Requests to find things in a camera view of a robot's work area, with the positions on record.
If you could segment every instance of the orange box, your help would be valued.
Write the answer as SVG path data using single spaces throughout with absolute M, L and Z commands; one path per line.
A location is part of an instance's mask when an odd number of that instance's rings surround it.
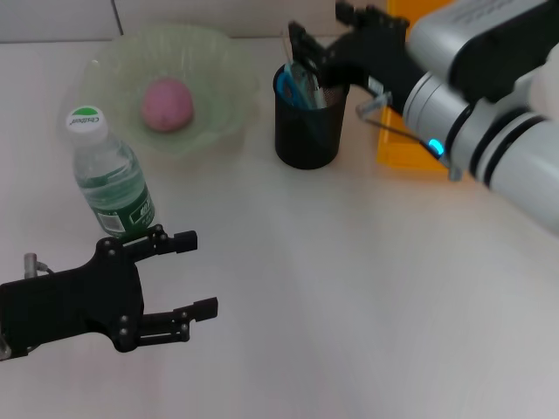
M 392 16 L 402 16 L 413 26 L 422 16 L 446 5 L 449 0 L 388 0 L 388 12 Z M 408 131 L 397 113 L 385 107 L 384 125 Z M 421 168 L 444 170 L 442 164 L 432 158 L 416 141 L 381 129 L 378 139 L 376 160 L 393 168 Z

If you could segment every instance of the black cup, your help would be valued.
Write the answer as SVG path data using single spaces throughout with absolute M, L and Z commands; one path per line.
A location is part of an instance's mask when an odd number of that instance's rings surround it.
M 326 166 L 338 154 L 349 87 L 323 89 L 326 107 L 301 109 L 278 94 L 277 81 L 283 71 L 282 66 L 273 78 L 276 153 L 294 168 L 309 170 Z

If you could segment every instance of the bottle cap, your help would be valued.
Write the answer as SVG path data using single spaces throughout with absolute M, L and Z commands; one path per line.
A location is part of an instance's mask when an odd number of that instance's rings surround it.
M 66 128 L 75 137 L 75 144 L 92 145 L 104 141 L 108 136 L 107 120 L 95 106 L 80 106 L 66 118 Z

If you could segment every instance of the green glass bowl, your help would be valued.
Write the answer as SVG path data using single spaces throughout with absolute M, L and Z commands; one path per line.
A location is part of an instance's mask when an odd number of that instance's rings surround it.
M 141 118 L 148 85 L 163 77 L 186 84 L 195 109 L 187 127 L 168 134 L 151 130 Z M 181 155 L 238 131 L 257 90 L 250 60 L 223 33 L 162 24 L 109 43 L 88 63 L 78 97 L 80 105 L 101 109 L 122 140 Z

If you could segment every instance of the plastic bottle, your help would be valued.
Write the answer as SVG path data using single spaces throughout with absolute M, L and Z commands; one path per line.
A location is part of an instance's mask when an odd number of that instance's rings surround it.
M 130 147 L 109 132 L 94 106 L 74 109 L 66 118 L 74 143 L 73 173 L 101 228 L 114 237 L 147 229 L 154 204 Z

